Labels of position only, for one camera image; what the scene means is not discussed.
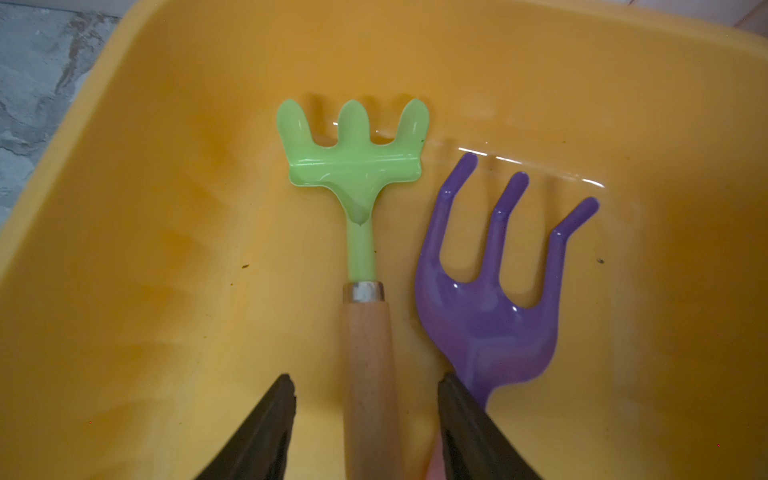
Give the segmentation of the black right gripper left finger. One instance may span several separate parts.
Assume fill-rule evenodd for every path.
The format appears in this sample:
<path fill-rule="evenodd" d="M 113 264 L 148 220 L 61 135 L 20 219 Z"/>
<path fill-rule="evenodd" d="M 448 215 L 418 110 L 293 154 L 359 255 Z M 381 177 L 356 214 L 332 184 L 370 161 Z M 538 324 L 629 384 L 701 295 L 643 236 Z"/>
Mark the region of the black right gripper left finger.
<path fill-rule="evenodd" d="M 296 408 L 294 383 L 283 373 L 196 479 L 283 479 Z"/>

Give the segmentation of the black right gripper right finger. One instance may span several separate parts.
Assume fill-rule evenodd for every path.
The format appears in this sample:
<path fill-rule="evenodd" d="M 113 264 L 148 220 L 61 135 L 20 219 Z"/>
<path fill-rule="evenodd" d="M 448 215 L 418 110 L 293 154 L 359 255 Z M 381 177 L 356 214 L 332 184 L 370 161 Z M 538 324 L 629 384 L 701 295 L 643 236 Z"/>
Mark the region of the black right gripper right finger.
<path fill-rule="evenodd" d="M 448 479 L 540 479 L 455 374 L 439 381 L 437 397 Z"/>

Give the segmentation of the light green rake wooden handle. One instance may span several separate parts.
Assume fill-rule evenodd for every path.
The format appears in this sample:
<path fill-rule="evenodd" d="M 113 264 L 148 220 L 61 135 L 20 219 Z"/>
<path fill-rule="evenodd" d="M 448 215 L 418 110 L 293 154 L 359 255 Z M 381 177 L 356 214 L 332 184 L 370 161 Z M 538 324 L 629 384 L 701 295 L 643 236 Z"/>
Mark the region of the light green rake wooden handle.
<path fill-rule="evenodd" d="M 321 146 L 296 101 L 284 101 L 277 113 L 290 182 L 332 191 L 346 217 L 341 347 L 349 479 L 405 476 L 390 309 L 377 278 L 372 214 L 386 186 L 420 179 L 429 123 L 427 106 L 414 99 L 404 107 L 394 139 L 378 145 L 367 110 L 350 100 L 337 119 L 336 144 Z"/>

